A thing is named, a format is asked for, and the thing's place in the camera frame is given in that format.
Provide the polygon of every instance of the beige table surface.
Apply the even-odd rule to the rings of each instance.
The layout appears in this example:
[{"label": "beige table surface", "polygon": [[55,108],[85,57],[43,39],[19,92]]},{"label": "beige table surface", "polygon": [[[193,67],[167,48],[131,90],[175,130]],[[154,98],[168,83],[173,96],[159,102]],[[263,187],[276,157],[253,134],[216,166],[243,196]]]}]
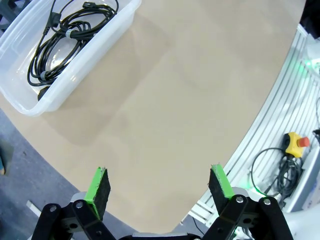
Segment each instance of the beige table surface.
[{"label": "beige table surface", "polygon": [[169,232],[257,116],[303,0],[144,0],[134,23],[58,111],[31,118],[0,96],[32,146],[85,191],[108,168],[107,210]]}]

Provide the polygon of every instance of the gray carpet floor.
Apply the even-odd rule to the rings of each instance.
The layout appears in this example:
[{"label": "gray carpet floor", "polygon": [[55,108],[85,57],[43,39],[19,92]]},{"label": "gray carpet floor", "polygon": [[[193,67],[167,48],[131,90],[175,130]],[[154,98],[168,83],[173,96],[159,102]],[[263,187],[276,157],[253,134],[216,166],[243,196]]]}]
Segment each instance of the gray carpet floor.
[{"label": "gray carpet floor", "polygon": [[[11,159],[6,166],[7,174],[0,175],[0,239],[26,240],[32,235],[38,220],[26,206],[28,200],[40,210],[48,203],[64,207],[79,191],[39,155],[1,109],[0,154]],[[207,230],[202,223],[196,222],[203,232]],[[135,232],[108,212],[103,223],[117,239]],[[173,232],[202,236],[190,216]],[[83,233],[76,233],[73,238],[88,239]]]}]

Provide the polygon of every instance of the plastic storage bin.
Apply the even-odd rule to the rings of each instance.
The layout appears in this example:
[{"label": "plastic storage bin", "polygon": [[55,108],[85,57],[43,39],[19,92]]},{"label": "plastic storage bin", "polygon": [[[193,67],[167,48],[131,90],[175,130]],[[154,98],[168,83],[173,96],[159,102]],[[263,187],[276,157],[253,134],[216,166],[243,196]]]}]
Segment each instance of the plastic storage bin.
[{"label": "plastic storage bin", "polygon": [[[53,11],[60,11],[68,2],[57,0]],[[82,8],[83,3],[95,2],[116,8],[114,0],[74,0],[62,13],[62,18]],[[118,0],[118,14],[94,36],[59,75],[40,101],[37,96],[43,87],[34,87],[27,82],[27,70],[47,23],[52,0],[32,1],[13,21],[0,38],[0,91],[20,113],[39,116],[57,110],[82,79],[96,65],[111,46],[124,34],[133,22],[141,0]],[[92,24],[99,16],[87,16]],[[46,39],[53,35],[48,33]],[[54,60],[59,61],[74,46],[73,39],[64,38]]]}]

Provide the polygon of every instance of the transparent plastic container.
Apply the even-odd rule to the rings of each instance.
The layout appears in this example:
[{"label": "transparent plastic container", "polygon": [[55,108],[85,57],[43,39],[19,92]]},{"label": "transparent plastic container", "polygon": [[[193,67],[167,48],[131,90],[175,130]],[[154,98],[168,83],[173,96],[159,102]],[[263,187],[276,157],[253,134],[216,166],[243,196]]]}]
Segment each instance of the transparent plastic container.
[{"label": "transparent plastic container", "polygon": [[[52,0],[33,0],[13,21],[0,38],[0,91],[12,106],[28,116],[39,116],[57,110],[82,79],[103,55],[125,33],[133,22],[134,14],[142,0],[118,0],[117,15],[101,29],[75,56],[38,101],[38,93],[44,88],[27,82],[27,70],[47,23]],[[53,11],[59,12],[67,0],[57,0]],[[74,0],[63,12],[62,18],[82,8],[84,2],[107,4],[116,9],[114,0]],[[86,16],[95,26],[101,16]],[[53,35],[50,30],[44,41]],[[59,64],[74,47],[74,39],[64,38],[50,57],[51,67]]]}]

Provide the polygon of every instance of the coiled black cable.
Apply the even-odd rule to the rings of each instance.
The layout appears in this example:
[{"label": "coiled black cable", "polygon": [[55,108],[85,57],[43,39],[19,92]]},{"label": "coiled black cable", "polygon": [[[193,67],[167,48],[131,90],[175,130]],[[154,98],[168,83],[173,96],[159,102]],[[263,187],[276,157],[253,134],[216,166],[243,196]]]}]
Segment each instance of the coiled black cable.
[{"label": "coiled black cable", "polygon": [[[282,153],[281,160],[279,162],[279,173],[277,174],[276,178],[272,181],[270,186],[264,191],[260,191],[259,188],[256,186],[254,182],[254,176],[253,176],[253,171],[254,171],[254,165],[258,157],[268,151],[268,150],[278,150]],[[297,163],[297,159],[294,160],[294,157],[290,154],[286,154],[285,151],[279,147],[270,147],[266,148],[262,151],[260,151],[254,158],[253,163],[251,165],[251,171],[250,171],[250,176],[251,176],[251,181],[253,184],[253,187],[258,193],[261,193],[265,196],[270,196],[270,197],[275,197],[276,195],[280,194],[281,198],[278,201],[279,206],[282,208],[285,205],[284,200],[288,197],[291,196],[291,194],[294,192],[296,189],[299,179],[302,175],[302,159],[300,159],[300,164]],[[275,184],[275,189],[277,191],[276,194],[273,195],[268,195],[269,190],[271,187]]]},{"label": "coiled black cable", "polygon": [[[49,19],[47,25],[43,31],[43,35],[35,50],[34,56],[31,59],[28,71],[27,81],[31,86],[39,87],[45,85],[51,85],[62,73],[62,71],[68,66],[70,61],[86,46],[86,44],[98,33],[118,12],[119,3],[118,0],[114,0],[116,3],[116,9],[113,9],[106,4],[95,4],[94,2],[85,2],[83,8],[66,16],[60,21],[63,10],[74,0],[70,0],[60,11],[60,13],[53,12],[53,8],[56,0],[53,0],[51,6]],[[88,21],[84,21],[83,17],[89,15],[103,15],[103,20],[92,27]],[[53,36],[43,43],[45,36],[49,30],[54,31]],[[55,50],[55,46],[63,38],[75,39],[76,43],[70,53],[61,61],[60,64],[48,69],[47,62],[50,56]],[[30,76],[38,79],[38,82],[32,82]]]}]

